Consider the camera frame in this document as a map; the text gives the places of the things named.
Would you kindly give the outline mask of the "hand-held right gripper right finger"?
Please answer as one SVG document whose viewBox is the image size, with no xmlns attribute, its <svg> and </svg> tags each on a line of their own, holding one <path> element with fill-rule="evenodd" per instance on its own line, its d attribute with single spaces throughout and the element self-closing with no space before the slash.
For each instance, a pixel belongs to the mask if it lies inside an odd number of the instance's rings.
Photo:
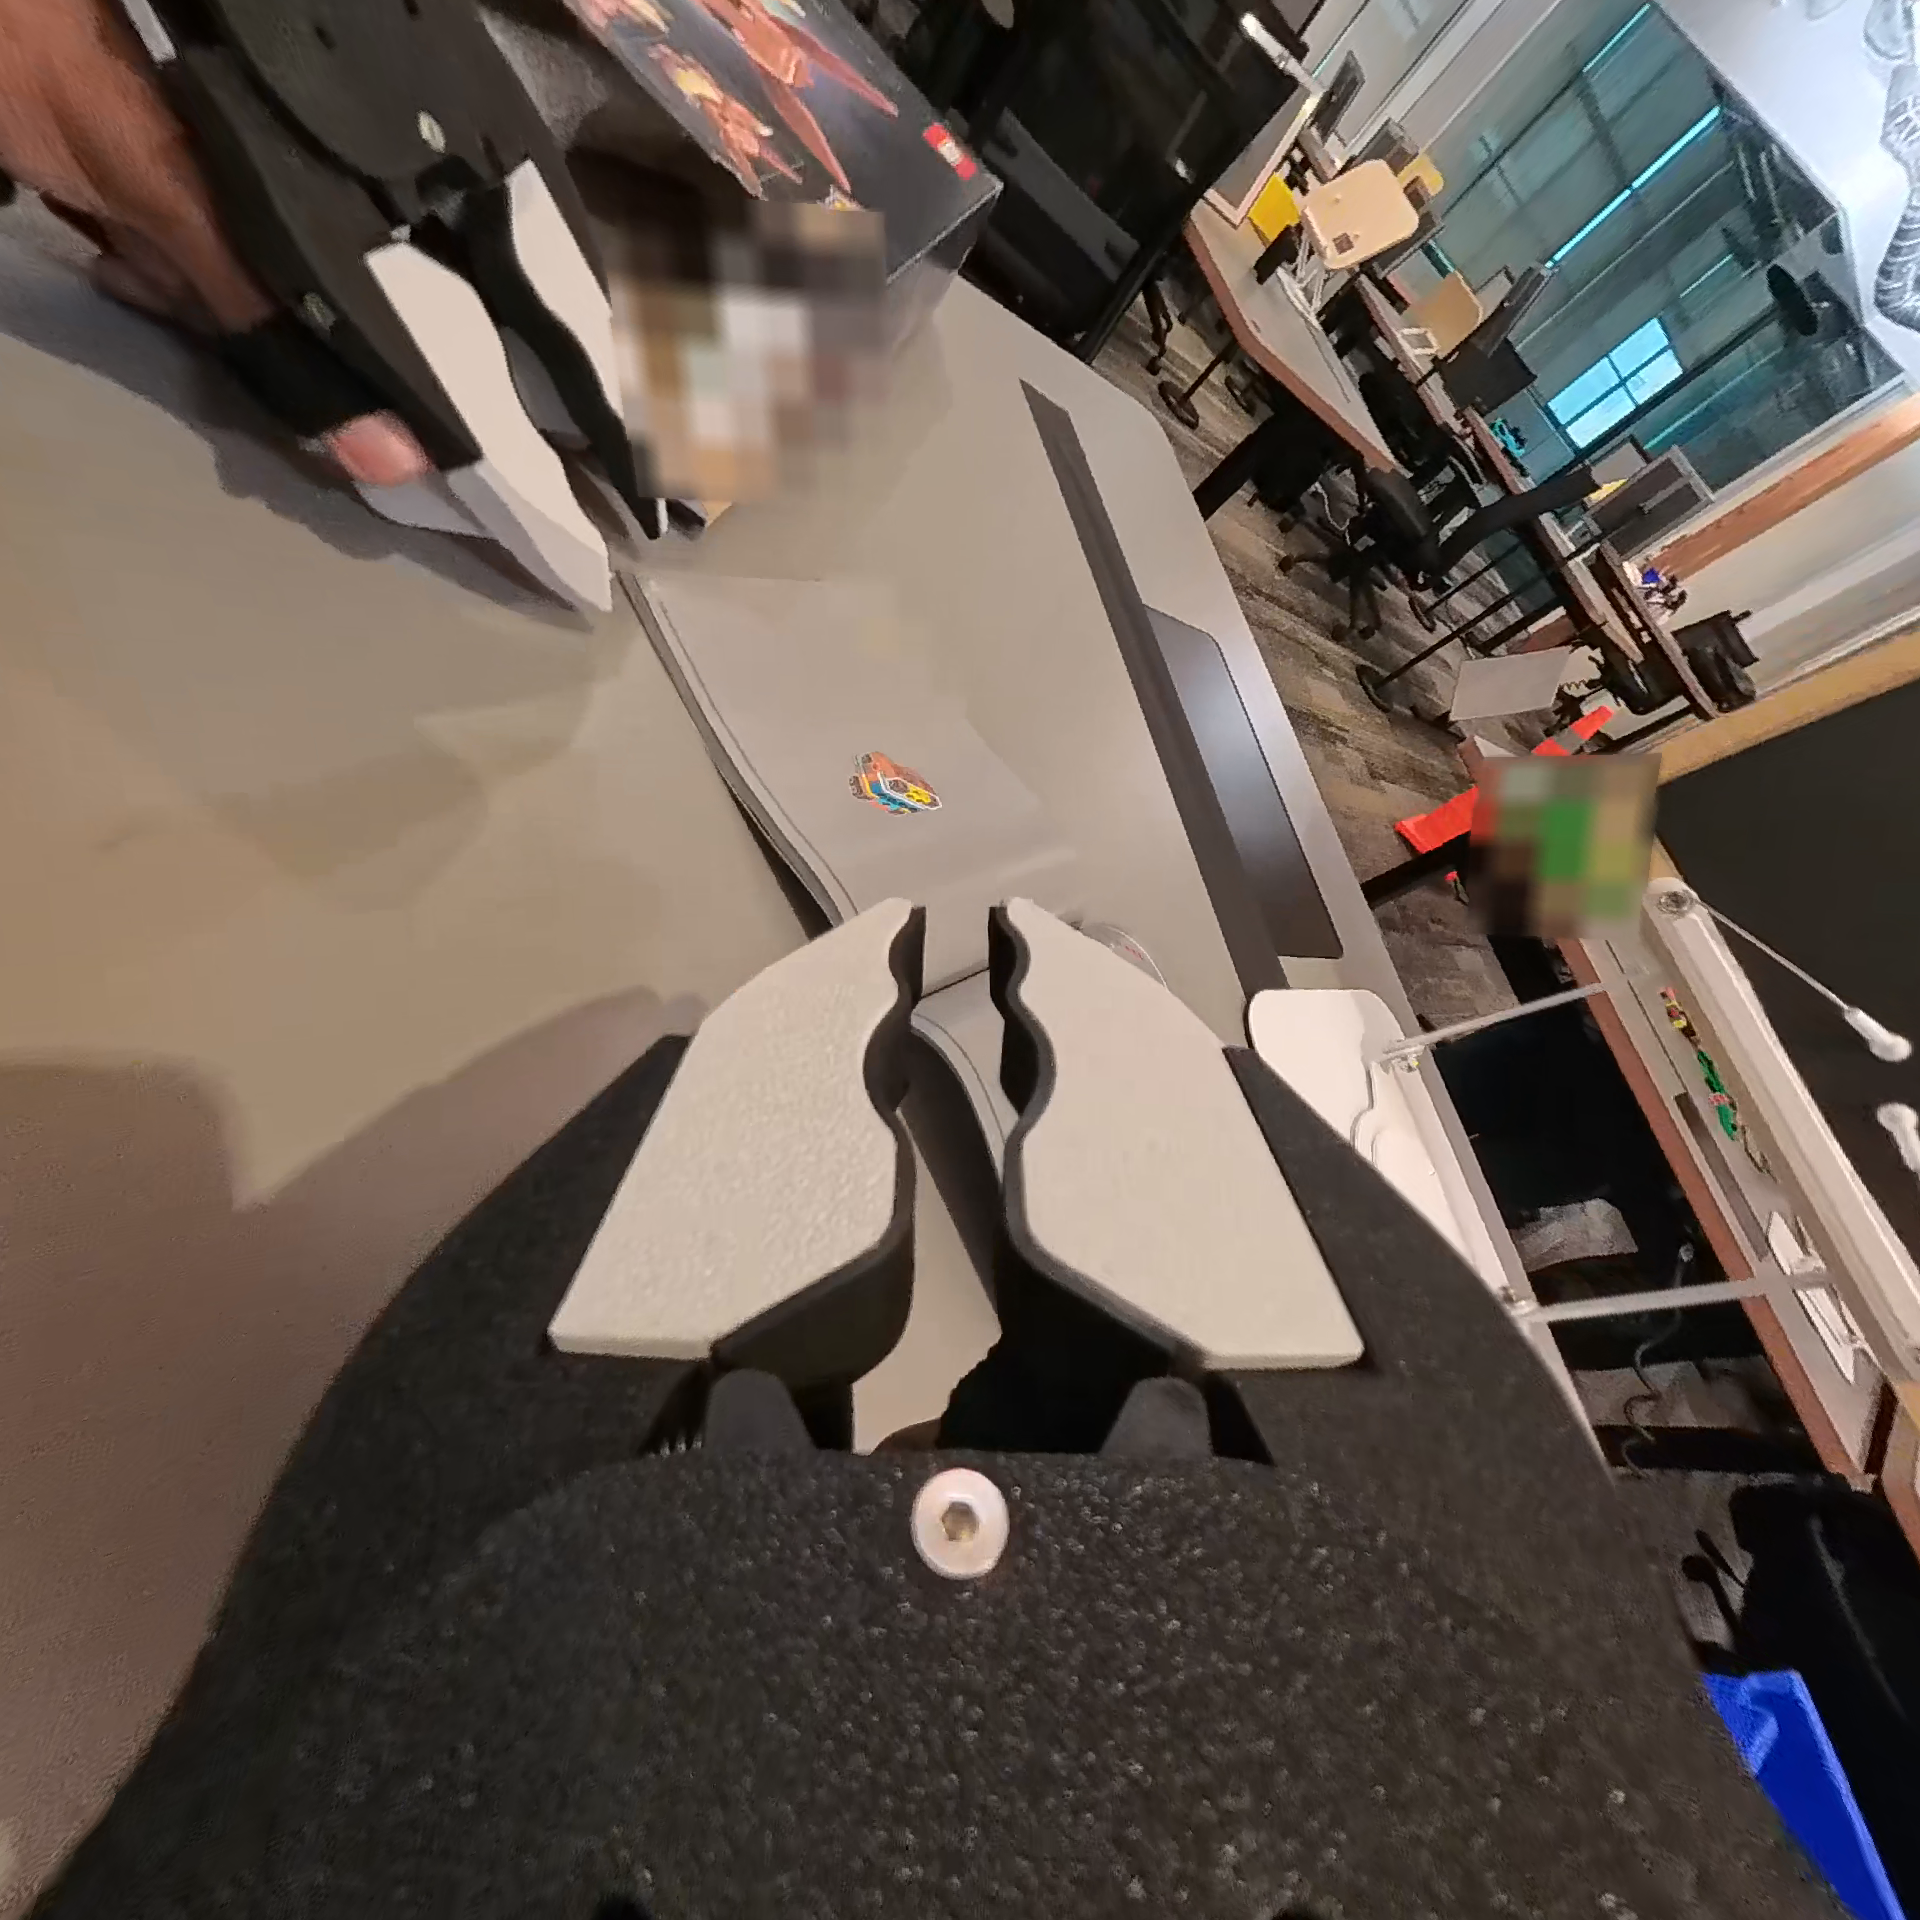
<svg viewBox="0 0 1920 1920">
<path fill-rule="evenodd" d="M 1203 1371 L 1356 1363 L 1358 1325 L 1207 1021 L 1035 899 L 991 932 L 1004 1037 L 1033 1068 L 1002 1176 L 1021 1261 Z"/>
</svg>

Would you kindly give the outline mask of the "blue plastic bin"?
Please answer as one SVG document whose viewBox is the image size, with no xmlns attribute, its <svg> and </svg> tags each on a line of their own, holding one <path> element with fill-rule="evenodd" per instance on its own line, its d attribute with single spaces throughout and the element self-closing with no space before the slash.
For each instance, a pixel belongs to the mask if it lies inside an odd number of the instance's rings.
<svg viewBox="0 0 1920 1920">
<path fill-rule="evenodd" d="M 1905 1918 L 1812 1692 L 1799 1673 L 1708 1673 L 1741 1760 L 1851 1916 Z"/>
</svg>

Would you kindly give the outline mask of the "white metal frame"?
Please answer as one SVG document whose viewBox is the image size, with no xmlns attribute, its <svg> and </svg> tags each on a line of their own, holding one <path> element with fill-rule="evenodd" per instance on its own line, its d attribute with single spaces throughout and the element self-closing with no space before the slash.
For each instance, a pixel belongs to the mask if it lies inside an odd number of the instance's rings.
<svg viewBox="0 0 1920 1920">
<path fill-rule="evenodd" d="M 1874 1087 L 1864 1141 L 1843 1143 L 1774 1027 L 1737 925 L 1675 878 L 1652 882 L 1617 932 L 1571 938 L 1565 1002 L 1594 1010 L 1650 1130 L 1716 1246 L 1716 1284 L 1607 1298 L 1544 1317 L 1766 1304 L 1783 1319 L 1822 1292 L 1853 1350 L 1917 1412 L 1917 1104 Z"/>
</svg>

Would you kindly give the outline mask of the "white rounded pad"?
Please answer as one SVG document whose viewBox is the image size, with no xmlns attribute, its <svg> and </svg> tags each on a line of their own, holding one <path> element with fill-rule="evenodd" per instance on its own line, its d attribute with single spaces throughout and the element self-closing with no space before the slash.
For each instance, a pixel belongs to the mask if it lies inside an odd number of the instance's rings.
<svg viewBox="0 0 1920 1920">
<path fill-rule="evenodd" d="M 1464 1246 L 1445 1174 L 1451 1143 L 1387 1004 L 1352 988 L 1269 988 L 1246 1008 L 1261 1062 L 1433 1228 Z"/>
</svg>

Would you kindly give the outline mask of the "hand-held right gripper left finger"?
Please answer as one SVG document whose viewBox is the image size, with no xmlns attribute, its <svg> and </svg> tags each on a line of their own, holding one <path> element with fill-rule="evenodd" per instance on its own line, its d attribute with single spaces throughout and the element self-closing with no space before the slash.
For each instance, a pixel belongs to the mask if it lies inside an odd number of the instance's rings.
<svg viewBox="0 0 1920 1920">
<path fill-rule="evenodd" d="M 691 1037 L 563 1294 L 559 1352 L 880 1365 L 915 1298 L 900 1104 L 925 909 L 882 899 L 745 983 Z"/>
</svg>

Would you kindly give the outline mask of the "pale wooden chair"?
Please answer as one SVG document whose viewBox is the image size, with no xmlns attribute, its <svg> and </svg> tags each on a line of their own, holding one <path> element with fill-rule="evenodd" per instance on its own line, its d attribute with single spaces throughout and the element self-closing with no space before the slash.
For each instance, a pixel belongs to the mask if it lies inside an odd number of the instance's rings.
<svg viewBox="0 0 1920 1920">
<path fill-rule="evenodd" d="M 1387 159 L 1360 161 L 1300 201 L 1306 259 L 1323 275 L 1350 271 L 1416 240 L 1422 209 Z"/>
</svg>

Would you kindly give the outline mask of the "black office chair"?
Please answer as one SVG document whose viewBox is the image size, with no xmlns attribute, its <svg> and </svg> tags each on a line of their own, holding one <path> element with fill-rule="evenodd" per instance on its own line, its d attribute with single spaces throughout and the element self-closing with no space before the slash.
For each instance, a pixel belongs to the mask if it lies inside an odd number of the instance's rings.
<svg viewBox="0 0 1920 1920">
<path fill-rule="evenodd" d="M 1277 561 L 1284 577 L 1311 567 L 1344 590 L 1344 615 L 1331 629 L 1337 644 L 1379 635 L 1387 588 L 1435 588 L 1456 563 L 1414 480 L 1398 470 L 1360 468 L 1356 488 L 1346 522 L 1298 519 L 1292 546 Z"/>
<path fill-rule="evenodd" d="M 1671 631 L 1673 648 L 1687 660 L 1689 671 L 1708 696 L 1716 714 L 1727 714 L 1752 706 L 1760 698 L 1752 669 L 1760 658 L 1745 636 L 1747 613 L 1719 611 L 1712 617 L 1687 623 Z M 1640 716 L 1652 716 L 1661 708 L 1685 698 L 1687 689 L 1679 679 L 1675 660 L 1661 652 L 1650 638 L 1642 642 L 1642 660 L 1636 667 L 1636 693 L 1623 693 L 1627 708 Z"/>
</svg>

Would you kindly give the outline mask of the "dark toy brick set box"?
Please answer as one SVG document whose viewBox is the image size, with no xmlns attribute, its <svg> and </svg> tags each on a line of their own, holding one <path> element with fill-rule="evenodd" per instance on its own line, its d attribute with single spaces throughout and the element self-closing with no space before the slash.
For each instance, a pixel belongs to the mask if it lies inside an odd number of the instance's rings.
<svg viewBox="0 0 1920 1920">
<path fill-rule="evenodd" d="M 996 176 L 845 4 L 571 2 L 631 89 L 793 238 L 878 277 L 890 346 L 934 317 Z"/>
</svg>

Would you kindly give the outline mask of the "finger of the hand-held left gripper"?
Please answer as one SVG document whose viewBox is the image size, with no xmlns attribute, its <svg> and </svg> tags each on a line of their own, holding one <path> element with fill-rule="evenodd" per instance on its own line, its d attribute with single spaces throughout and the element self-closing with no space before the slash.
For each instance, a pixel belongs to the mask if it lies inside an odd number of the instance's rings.
<svg viewBox="0 0 1920 1920">
<path fill-rule="evenodd" d="M 517 163 L 476 215 L 476 286 L 534 426 L 586 455 L 639 534 L 660 538 L 668 513 L 629 433 L 612 298 L 536 159 Z"/>
<path fill-rule="evenodd" d="M 368 256 L 403 343 L 420 348 L 476 453 L 436 461 L 410 484 L 362 484 L 364 501 L 403 526 L 490 540 L 548 594 L 586 613 L 612 609 L 604 534 L 579 501 L 561 455 L 528 414 L 501 335 L 467 277 L 410 242 Z"/>
</svg>

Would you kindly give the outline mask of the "grey desk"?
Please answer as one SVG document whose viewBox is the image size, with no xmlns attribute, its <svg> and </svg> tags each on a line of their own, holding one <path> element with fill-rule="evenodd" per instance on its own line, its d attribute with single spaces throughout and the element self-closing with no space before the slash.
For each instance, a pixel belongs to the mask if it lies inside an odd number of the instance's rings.
<svg viewBox="0 0 1920 1920">
<path fill-rule="evenodd" d="M 397 1286 L 803 940 L 631 607 L 581 621 L 300 472 L 180 339 L 4 217 L 4 1916 L 153 1741 L 287 1452 Z M 1242 990 L 1039 445 L 1217 636 L 1339 926 L 1302 983 L 1499 1004 L 1358 890 L 1414 785 L 1315 766 L 1161 420 L 958 283 L 799 490 L 644 571 L 888 582 L 923 660 L 1213 1027 Z"/>
</svg>

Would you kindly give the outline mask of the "person's left hand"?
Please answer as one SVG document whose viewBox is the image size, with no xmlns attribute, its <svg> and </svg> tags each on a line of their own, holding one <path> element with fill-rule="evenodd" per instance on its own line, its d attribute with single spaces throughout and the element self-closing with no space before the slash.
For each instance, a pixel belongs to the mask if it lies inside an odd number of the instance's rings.
<svg viewBox="0 0 1920 1920">
<path fill-rule="evenodd" d="M 142 43 L 109 4 L 2 6 L 2 165 L 95 248 L 111 300 L 207 352 L 279 317 L 231 246 Z"/>
</svg>

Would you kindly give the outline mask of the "white flat board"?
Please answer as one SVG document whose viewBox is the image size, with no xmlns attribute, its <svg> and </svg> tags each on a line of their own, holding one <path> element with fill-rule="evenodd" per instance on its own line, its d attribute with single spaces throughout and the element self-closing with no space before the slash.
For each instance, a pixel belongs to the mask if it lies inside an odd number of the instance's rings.
<svg viewBox="0 0 1920 1920">
<path fill-rule="evenodd" d="M 1553 708 L 1571 685 L 1592 681 L 1594 648 L 1557 646 L 1466 660 L 1453 685 L 1447 718 L 1458 729 L 1514 714 Z"/>
</svg>

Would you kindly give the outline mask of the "long wood-edged office desk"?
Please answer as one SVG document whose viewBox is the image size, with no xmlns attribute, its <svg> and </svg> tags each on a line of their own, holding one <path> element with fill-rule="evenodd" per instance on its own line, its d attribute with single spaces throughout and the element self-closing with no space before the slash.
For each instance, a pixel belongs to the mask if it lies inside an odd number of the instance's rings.
<svg viewBox="0 0 1920 1920">
<path fill-rule="evenodd" d="M 1393 457 L 1356 377 L 1335 352 L 1310 302 L 1284 275 L 1259 277 L 1257 232 L 1230 225 L 1203 199 L 1188 217 L 1186 246 L 1234 335 L 1236 348 L 1288 395 L 1279 414 L 1281 424 L 1261 426 L 1246 435 L 1195 490 L 1203 517 L 1219 513 L 1250 486 L 1279 457 L 1288 435 L 1300 432 L 1302 418 L 1313 420 L 1315 435 L 1331 445 L 1327 464 L 1358 462 L 1368 472 L 1383 472 L 1410 488 L 1410 474 Z M 1698 722 L 1721 716 L 1687 652 L 1648 607 L 1611 546 L 1598 542 L 1574 549 L 1549 513 L 1532 509 L 1522 513 L 1516 526 L 1518 538 L 1528 542 L 1555 580 L 1557 604 L 1582 644 L 1634 664 L 1667 660 L 1685 710 Z"/>
</svg>

